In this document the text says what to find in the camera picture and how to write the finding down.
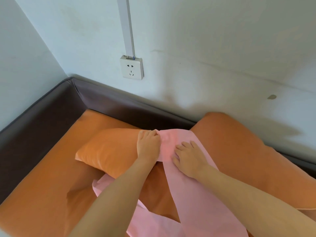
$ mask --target orange bed sheet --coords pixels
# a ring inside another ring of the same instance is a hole
[[[104,174],[76,161],[75,154],[94,134],[108,128],[135,127],[86,110],[0,205],[0,228],[12,237],[64,236],[67,193]]]

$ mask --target outlet faceplate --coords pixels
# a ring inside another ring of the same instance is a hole
[[[127,56],[123,55],[120,59],[120,63],[123,77],[136,80],[143,79],[143,60],[141,58],[135,58],[135,60],[133,60],[127,59]]]

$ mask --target wall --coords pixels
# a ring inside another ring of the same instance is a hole
[[[196,121],[226,112],[316,162],[316,0],[130,0],[142,81],[121,77],[116,0],[17,2],[68,75]]]
[[[15,0],[0,0],[0,130],[66,78]]]

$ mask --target bed frame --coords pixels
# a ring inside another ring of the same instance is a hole
[[[86,109],[147,130],[189,130],[195,124],[103,84],[67,78],[0,132],[0,204]],[[316,178],[315,164],[283,155]]]

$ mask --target pink cloth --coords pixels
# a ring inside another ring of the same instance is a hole
[[[215,163],[193,132],[180,129],[159,131],[161,147],[158,161],[163,162],[169,189],[177,207],[178,223],[172,219],[156,215],[138,201],[127,233],[131,237],[145,236],[216,236],[247,237],[245,227],[233,213],[210,191],[196,180],[180,172],[172,162],[175,145],[181,142],[195,141],[203,151],[208,163]],[[105,174],[99,181],[93,182],[98,196],[112,179]]]

